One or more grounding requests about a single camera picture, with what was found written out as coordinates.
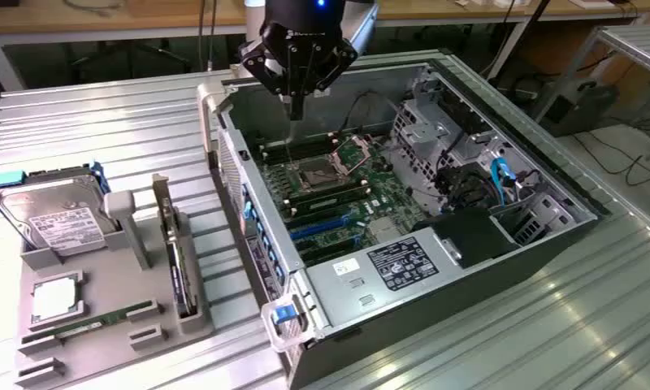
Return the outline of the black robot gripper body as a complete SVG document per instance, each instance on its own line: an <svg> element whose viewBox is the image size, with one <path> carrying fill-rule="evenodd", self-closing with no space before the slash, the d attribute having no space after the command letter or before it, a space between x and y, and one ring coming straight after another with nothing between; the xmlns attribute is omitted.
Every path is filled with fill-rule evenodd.
<svg viewBox="0 0 650 390"><path fill-rule="evenodd" d="M262 42L282 66L297 65L302 88L314 49L329 52L344 38L344 1L268 1Z"/></svg>

